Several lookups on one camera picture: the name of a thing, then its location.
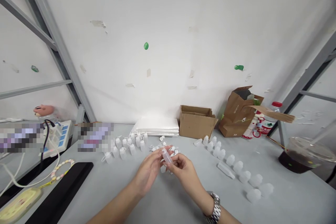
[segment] bottle label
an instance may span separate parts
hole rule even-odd
[[[274,124],[275,124],[275,122],[268,121],[268,120],[265,119],[262,122],[262,126],[260,128],[261,134],[267,135],[270,132],[270,130],[273,128]]]

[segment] person's left hand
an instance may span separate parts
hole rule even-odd
[[[173,151],[169,149],[172,145],[168,145],[164,147],[168,154],[171,155]],[[135,188],[138,190],[140,195],[143,197],[146,193],[149,192],[151,189],[156,176],[159,173],[161,166],[163,165],[162,160],[162,148],[154,151],[153,153],[149,154],[141,163],[132,183],[134,184]]]

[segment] red bottle cap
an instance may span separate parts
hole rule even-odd
[[[277,102],[277,101],[276,101],[276,102],[274,101],[274,102],[272,102],[272,105],[275,106],[275,107],[281,107],[281,106],[282,106],[282,103]]]

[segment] white paper stack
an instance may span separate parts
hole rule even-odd
[[[175,118],[152,118],[142,117],[133,126],[132,132],[140,132],[150,136],[177,137],[179,135],[179,124]]]

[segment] silver wristwatch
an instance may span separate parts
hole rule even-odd
[[[211,195],[211,197],[213,198],[214,202],[215,202],[215,206],[213,208],[213,212],[211,216],[206,216],[204,214],[205,219],[207,220],[207,222],[209,224],[217,224],[217,222],[219,221],[219,218],[221,216],[221,200],[219,199],[218,195],[215,194],[214,192],[211,191],[207,191],[208,194]]]

